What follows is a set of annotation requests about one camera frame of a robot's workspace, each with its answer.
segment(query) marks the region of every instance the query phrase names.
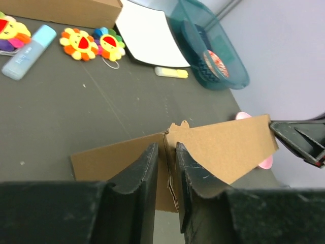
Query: teal plastic basket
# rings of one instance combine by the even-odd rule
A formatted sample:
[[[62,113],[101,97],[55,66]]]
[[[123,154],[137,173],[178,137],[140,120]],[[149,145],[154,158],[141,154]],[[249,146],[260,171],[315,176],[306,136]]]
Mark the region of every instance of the teal plastic basket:
[[[228,36],[204,4],[178,0],[168,19],[179,47],[203,87],[242,89],[249,84],[247,71]],[[226,74],[212,60],[209,50],[222,60]]]

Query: brown cardboard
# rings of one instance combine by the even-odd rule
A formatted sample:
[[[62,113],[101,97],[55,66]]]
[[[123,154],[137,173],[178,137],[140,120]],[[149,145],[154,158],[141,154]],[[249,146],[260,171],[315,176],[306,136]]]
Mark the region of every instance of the brown cardboard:
[[[75,177],[108,180],[134,162],[149,144],[158,142],[156,209],[176,212],[176,142],[182,142],[198,163],[231,184],[278,149],[269,122],[270,117],[262,115],[196,128],[189,128],[186,121],[181,126],[172,124],[167,132],[72,155]]]
[[[120,0],[1,0],[0,11],[18,17],[90,28],[112,28]]]

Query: plush toy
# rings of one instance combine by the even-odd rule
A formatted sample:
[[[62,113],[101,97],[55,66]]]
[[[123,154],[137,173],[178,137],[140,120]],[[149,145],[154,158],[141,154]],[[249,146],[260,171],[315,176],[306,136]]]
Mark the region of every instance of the plush toy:
[[[31,34],[23,23],[11,16],[0,16],[0,51],[12,52],[30,42]]]
[[[75,60],[89,61],[98,54],[94,38],[84,30],[66,28],[61,36],[60,44],[64,46],[64,52]]]
[[[99,55],[103,58],[114,62],[125,55],[125,44],[122,37],[117,35],[113,29],[105,27],[95,29],[93,36],[99,47]]]

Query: white paper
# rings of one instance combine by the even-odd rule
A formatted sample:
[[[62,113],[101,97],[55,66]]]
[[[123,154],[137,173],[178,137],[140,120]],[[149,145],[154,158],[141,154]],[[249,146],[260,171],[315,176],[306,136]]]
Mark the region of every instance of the white paper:
[[[163,11],[128,0],[122,0],[122,3],[116,25],[135,59],[156,66],[190,66],[174,40]]]

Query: dark gray tabletop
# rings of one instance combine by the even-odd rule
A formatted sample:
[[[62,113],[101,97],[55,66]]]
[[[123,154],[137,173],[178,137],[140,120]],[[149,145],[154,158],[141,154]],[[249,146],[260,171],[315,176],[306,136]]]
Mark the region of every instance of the dark gray tabletop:
[[[40,21],[19,19],[33,33]],[[58,34],[66,27],[49,23]],[[0,180],[72,180],[71,154],[166,130],[233,119],[229,90],[210,91],[188,79],[157,77],[131,62],[120,69],[101,58],[87,63],[64,54],[57,37],[21,81],[0,74]],[[0,56],[2,67],[9,57]],[[276,187],[270,170],[251,171],[236,187]],[[181,243],[178,216],[156,213],[154,243]]]

